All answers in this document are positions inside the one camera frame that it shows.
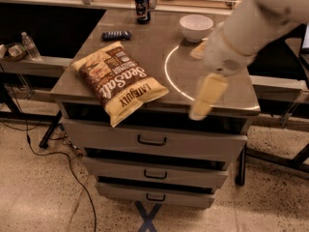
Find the water bottle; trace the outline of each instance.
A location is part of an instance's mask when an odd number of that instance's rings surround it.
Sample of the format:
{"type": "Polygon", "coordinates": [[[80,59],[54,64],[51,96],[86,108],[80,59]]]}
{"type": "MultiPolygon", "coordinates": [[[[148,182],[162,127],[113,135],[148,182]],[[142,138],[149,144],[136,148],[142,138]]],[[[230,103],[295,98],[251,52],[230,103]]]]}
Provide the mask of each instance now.
{"type": "Polygon", "coordinates": [[[33,61],[40,61],[42,59],[35,43],[33,42],[32,38],[27,35],[26,32],[21,33],[21,41],[23,45],[25,46],[31,60],[33,61]]]}

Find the gray tabletop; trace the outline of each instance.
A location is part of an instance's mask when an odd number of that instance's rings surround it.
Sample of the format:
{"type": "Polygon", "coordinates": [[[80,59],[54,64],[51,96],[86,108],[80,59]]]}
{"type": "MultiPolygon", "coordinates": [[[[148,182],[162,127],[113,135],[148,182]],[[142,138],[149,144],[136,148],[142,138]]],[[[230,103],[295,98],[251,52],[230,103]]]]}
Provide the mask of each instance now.
{"type": "MultiPolygon", "coordinates": [[[[105,47],[111,42],[101,39],[102,32],[129,30],[130,41],[122,41],[145,71],[169,89],[169,94],[145,104],[154,109],[180,109],[188,111],[196,91],[196,84],[207,74],[200,60],[193,59],[189,52],[197,43],[187,42],[182,35],[179,20],[185,13],[152,11],[149,24],[136,22],[135,10],[108,9],[88,40],[82,45],[73,61],[105,47]]],[[[223,21],[226,15],[206,14],[214,25],[223,21]]],[[[216,103],[211,113],[242,113],[256,115],[260,112],[247,70],[228,77],[229,89],[216,103]]],[[[81,80],[79,74],[68,67],[55,85],[51,94],[66,100],[97,102],[92,92],[81,80]]]]}

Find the drawer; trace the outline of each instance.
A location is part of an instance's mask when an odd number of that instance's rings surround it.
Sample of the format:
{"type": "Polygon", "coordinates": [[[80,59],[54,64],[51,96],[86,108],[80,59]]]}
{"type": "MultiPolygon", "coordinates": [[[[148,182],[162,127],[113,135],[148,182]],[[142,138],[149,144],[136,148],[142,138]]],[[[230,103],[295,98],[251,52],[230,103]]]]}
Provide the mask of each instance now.
{"type": "Polygon", "coordinates": [[[187,168],[199,168],[208,170],[226,170],[229,166],[227,162],[208,159],[185,159],[176,157],[166,157],[150,154],[140,154],[132,152],[110,151],[104,149],[84,148],[84,156],[91,159],[109,159],[121,161],[133,161],[154,165],[170,165],[187,168]]]}
{"type": "Polygon", "coordinates": [[[192,130],[119,126],[106,123],[62,120],[70,140],[81,148],[179,157],[235,161],[246,142],[245,135],[192,130]]]}
{"type": "Polygon", "coordinates": [[[211,193],[221,188],[228,176],[227,171],[146,164],[114,159],[83,158],[83,163],[89,173],[96,176],[210,188],[211,193]]]}
{"type": "Polygon", "coordinates": [[[122,185],[97,183],[98,194],[107,198],[120,198],[136,201],[148,201],[160,204],[183,205],[209,208],[214,195],[195,194],[164,189],[135,188],[122,185]]]}

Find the terrazzo floor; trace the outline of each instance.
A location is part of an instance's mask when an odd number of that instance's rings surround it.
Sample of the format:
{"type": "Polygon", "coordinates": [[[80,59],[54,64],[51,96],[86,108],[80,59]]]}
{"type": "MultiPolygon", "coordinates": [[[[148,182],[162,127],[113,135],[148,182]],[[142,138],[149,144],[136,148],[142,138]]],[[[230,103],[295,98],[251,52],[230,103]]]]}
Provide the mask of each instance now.
{"type": "MultiPolygon", "coordinates": [[[[38,111],[38,107],[42,112],[57,110],[52,103],[22,100],[20,105],[25,112],[38,111]]],[[[5,109],[0,103],[0,110],[5,109]]],[[[27,143],[24,123],[0,122],[0,232],[94,231],[88,195],[70,173],[68,159],[63,155],[36,156],[27,143]]],[[[309,174],[247,158],[245,185],[235,184],[237,169],[231,165],[227,181],[206,210],[111,200],[98,195],[96,179],[63,140],[49,140],[48,148],[41,149],[39,143],[49,125],[32,129],[35,125],[29,125],[35,152],[70,155],[72,170],[93,199],[97,231],[309,231],[309,174]]],[[[51,138],[63,135],[57,128],[51,138]]],[[[308,141],[309,120],[298,118],[291,118],[282,129],[277,117],[261,115],[248,133],[249,147],[285,158],[295,156],[308,141]]]]}

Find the black can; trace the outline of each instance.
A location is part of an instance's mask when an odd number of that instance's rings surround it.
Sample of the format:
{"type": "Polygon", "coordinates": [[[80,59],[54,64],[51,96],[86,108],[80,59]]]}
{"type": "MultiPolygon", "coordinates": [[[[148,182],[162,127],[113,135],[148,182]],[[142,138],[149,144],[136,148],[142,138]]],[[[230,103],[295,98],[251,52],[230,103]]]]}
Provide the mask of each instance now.
{"type": "Polygon", "coordinates": [[[137,22],[146,24],[151,20],[150,0],[135,0],[137,22]]]}

